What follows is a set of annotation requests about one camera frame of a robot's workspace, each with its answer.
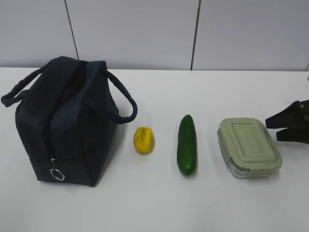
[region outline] metal ring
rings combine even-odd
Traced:
[[[53,174],[53,171],[58,172],[58,173],[62,176],[62,178],[59,178],[59,177],[55,176],[55,175]],[[60,181],[63,181],[63,180],[66,178],[66,177],[64,176],[64,174],[63,174],[59,169],[57,169],[57,168],[52,168],[52,169],[50,170],[50,174],[53,176],[53,178],[55,178],[55,179],[57,179],[57,180],[60,180]]]

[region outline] panel seam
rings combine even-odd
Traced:
[[[67,10],[68,20],[69,20],[70,29],[71,29],[71,33],[72,33],[72,38],[73,38],[73,42],[74,42],[76,56],[77,56],[77,59],[79,60],[79,55],[78,55],[77,46],[76,46],[76,42],[75,42],[75,37],[74,37],[74,33],[73,33],[72,23],[71,23],[71,19],[70,19],[70,15],[69,15],[67,0],[64,0],[64,3],[66,5],[66,10]]]
[[[198,22],[199,22],[199,13],[200,13],[200,9],[201,9],[201,2],[202,2],[202,0],[198,1],[197,19],[196,19],[196,24],[195,24],[195,32],[194,32],[194,40],[193,40],[193,48],[192,48],[192,57],[191,57],[191,67],[190,67],[190,70],[193,69],[193,64],[194,64],[195,47],[196,47],[196,42],[197,42],[197,28],[198,28]]]

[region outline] zipper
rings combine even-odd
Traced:
[[[75,69],[73,75],[69,78],[65,86],[63,87],[61,93],[57,97],[52,109],[50,110],[43,126],[41,129],[41,135],[43,138],[43,142],[46,147],[48,159],[51,162],[52,169],[51,169],[51,174],[54,178],[56,178],[52,170],[59,172],[62,174],[57,168],[56,168],[56,157],[55,157],[55,152],[53,149],[53,144],[51,140],[51,124],[52,120],[59,108],[61,108],[67,101],[69,101],[74,95],[76,95],[85,85],[86,82],[86,62],[83,61],[81,62],[77,68]]]

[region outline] yellow fruit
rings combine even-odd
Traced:
[[[149,127],[140,127],[134,135],[134,147],[139,153],[148,153],[154,147],[153,131]]]

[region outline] lunch bag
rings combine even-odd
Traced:
[[[39,74],[32,87],[23,90]],[[108,79],[133,106],[131,116],[119,116]],[[107,71],[105,61],[53,59],[1,98],[5,107],[20,100],[16,127],[40,181],[94,186],[116,125],[137,115],[136,103]]]

